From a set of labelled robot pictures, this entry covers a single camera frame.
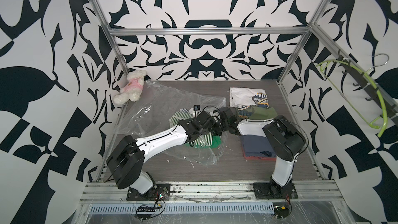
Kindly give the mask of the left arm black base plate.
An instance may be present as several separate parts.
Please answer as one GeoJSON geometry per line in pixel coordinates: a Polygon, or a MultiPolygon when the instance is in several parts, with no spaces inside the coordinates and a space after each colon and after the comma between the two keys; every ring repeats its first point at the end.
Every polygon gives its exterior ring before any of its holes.
{"type": "Polygon", "coordinates": [[[155,184],[146,193],[140,194],[136,189],[129,187],[126,200],[136,201],[155,201],[157,198],[167,200],[170,197],[171,184],[155,184]]]}

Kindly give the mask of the green white striped garment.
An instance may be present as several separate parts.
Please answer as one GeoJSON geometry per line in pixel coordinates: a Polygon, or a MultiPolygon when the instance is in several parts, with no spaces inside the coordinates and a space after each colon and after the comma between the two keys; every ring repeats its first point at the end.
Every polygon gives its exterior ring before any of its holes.
{"type": "Polygon", "coordinates": [[[169,119],[170,127],[177,125],[180,120],[186,120],[193,118],[194,115],[191,114],[187,109],[181,108],[180,111],[176,111],[174,115],[169,119]]]}

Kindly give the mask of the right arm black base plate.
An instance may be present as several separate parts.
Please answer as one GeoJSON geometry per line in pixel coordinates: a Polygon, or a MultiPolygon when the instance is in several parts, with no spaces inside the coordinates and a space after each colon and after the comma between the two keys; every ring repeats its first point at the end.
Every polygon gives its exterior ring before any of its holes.
{"type": "Polygon", "coordinates": [[[270,183],[253,183],[254,193],[257,199],[266,200],[283,200],[283,199],[297,199],[297,191],[292,181],[285,186],[280,186],[276,182],[270,183]]]}

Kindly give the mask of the clear plastic vacuum bag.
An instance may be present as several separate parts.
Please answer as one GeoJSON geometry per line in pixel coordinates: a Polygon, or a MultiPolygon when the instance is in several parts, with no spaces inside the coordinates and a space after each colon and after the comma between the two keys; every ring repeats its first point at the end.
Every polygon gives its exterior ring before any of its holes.
{"type": "MultiPolygon", "coordinates": [[[[152,81],[145,82],[141,98],[137,102],[126,104],[126,112],[115,126],[114,134],[143,138],[169,129],[169,119],[181,108],[187,109],[195,117],[195,105],[207,112],[226,106],[225,97],[217,96],[208,89],[204,93],[195,93],[194,86],[188,83],[185,85],[188,86],[187,89],[152,81]]],[[[222,156],[227,137],[226,132],[221,135],[222,144],[217,148],[195,148],[184,144],[172,147],[164,151],[164,154],[192,164],[212,166],[222,156]]]]}

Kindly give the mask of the solid green garment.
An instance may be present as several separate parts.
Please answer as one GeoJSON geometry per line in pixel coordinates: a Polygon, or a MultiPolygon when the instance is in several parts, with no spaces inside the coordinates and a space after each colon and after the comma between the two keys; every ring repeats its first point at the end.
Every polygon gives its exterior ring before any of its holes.
{"type": "Polygon", "coordinates": [[[193,142],[195,148],[217,148],[221,145],[221,136],[208,133],[201,135],[193,142]]]}

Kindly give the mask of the white printed tank top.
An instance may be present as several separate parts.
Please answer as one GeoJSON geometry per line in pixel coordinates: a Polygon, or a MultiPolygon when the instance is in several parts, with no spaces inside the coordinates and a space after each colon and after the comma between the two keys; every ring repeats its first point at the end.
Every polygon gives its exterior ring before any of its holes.
{"type": "Polygon", "coordinates": [[[230,107],[256,106],[269,108],[264,89],[230,88],[230,107]]]}

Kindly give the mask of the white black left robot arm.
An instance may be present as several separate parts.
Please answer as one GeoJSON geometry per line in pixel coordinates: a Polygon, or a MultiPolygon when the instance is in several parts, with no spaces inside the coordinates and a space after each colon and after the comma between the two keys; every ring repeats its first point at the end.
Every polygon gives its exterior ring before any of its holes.
{"type": "Polygon", "coordinates": [[[144,195],[155,185],[152,177],[143,172],[145,162],[172,147],[193,144],[209,132],[220,135],[222,131],[219,126],[219,115],[202,111],[197,117],[180,120],[171,128],[152,136],[135,139],[127,135],[106,160],[111,173],[108,179],[113,179],[120,190],[132,187],[144,195]]]}

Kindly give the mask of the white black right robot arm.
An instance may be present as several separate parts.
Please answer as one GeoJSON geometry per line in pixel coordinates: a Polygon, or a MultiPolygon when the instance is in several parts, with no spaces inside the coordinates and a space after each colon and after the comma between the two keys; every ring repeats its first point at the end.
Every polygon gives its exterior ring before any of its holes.
{"type": "Polygon", "coordinates": [[[283,115],[268,120],[239,120],[228,107],[213,113],[222,132],[266,138],[276,154],[271,182],[279,187],[286,187],[291,182],[296,159],[307,145],[307,138],[298,130],[297,124],[283,115]]]}

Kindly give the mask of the green printed t-shirt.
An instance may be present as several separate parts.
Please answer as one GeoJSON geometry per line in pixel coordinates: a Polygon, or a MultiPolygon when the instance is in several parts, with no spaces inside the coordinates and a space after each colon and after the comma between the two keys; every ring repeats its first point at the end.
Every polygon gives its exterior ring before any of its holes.
{"type": "Polygon", "coordinates": [[[237,118],[251,120],[269,120],[278,116],[273,107],[240,106],[236,108],[237,118]]]}

